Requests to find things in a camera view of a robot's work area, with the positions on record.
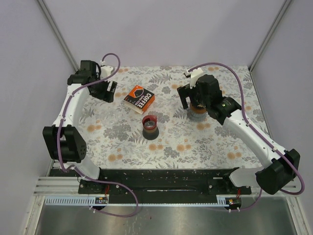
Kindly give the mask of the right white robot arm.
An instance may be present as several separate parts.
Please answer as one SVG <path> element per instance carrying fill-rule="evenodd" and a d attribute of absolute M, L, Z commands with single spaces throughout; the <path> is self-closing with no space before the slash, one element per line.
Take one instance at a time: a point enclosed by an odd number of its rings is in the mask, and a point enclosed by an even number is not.
<path fill-rule="evenodd" d="M 184 109 L 188 108 L 187 98 L 194 108 L 205 109 L 211 118 L 234 132 L 262 165 L 232 171 L 229 178 L 222 182 L 225 192 L 233 194 L 240 187 L 249 186 L 260 187 L 266 193 L 274 195 L 296 177 L 299 153 L 295 149 L 287 151 L 260 128 L 254 127 L 242 106 L 233 98 L 223 96 L 214 76 L 197 76 L 177 91 Z"/>

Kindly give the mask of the coffee filter paper box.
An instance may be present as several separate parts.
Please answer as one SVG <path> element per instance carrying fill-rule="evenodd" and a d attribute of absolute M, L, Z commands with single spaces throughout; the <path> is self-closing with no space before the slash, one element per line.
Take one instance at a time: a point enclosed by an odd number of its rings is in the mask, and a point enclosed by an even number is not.
<path fill-rule="evenodd" d="M 124 104 L 126 107 L 136 111 L 139 114 L 143 114 L 147 111 L 149 106 L 154 102 L 155 94 L 151 91 L 136 85 L 125 96 Z"/>

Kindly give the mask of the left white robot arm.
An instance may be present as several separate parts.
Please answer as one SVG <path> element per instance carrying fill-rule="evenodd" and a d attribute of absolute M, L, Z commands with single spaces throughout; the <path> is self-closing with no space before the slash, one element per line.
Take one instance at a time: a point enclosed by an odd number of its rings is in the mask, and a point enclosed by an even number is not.
<path fill-rule="evenodd" d="M 51 126 L 43 128 L 51 159 L 57 160 L 64 172 L 73 169 L 85 180 L 90 180 L 89 188 L 95 193 L 105 190 L 106 181 L 99 177 L 100 168 L 87 157 L 87 144 L 77 127 L 88 97 L 113 102 L 117 83 L 107 81 L 107 78 L 115 71 L 104 61 L 82 60 L 79 70 L 67 79 L 67 95 L 60 113 Z"/>

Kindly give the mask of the round wooden dripper base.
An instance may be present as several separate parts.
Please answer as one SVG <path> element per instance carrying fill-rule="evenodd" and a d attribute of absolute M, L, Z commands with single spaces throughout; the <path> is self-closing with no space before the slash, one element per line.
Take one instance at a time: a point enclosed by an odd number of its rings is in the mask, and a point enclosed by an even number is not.
<path fill-rule="evenodd" d="M 190 103 L 190 109 L 195 114 L 205 114 L 207 112 L 203 106 L 193 105 L 192 103 Z"/>

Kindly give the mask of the brown bottle red cap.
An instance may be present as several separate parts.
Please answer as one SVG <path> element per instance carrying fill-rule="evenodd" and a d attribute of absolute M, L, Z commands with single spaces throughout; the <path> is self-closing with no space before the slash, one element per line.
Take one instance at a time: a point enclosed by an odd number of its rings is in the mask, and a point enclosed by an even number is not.
<path fill-rule="evenodd" d="M 157 116 L 147 115 L 142 119 L 142 135 L 147 140 L 155 140 L 159 135 Z"/>

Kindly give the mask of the grey glass coffee server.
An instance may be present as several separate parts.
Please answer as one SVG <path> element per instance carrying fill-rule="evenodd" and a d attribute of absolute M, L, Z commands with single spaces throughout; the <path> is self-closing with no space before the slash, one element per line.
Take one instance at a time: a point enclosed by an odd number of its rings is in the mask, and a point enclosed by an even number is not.
<path fill-rule="evenodd" d="M 193 122 L 202 122 L 207 117 L 207 111 L 205 109 L 191 109 L 187 111 L 187 117 L 190 121 Z"/>

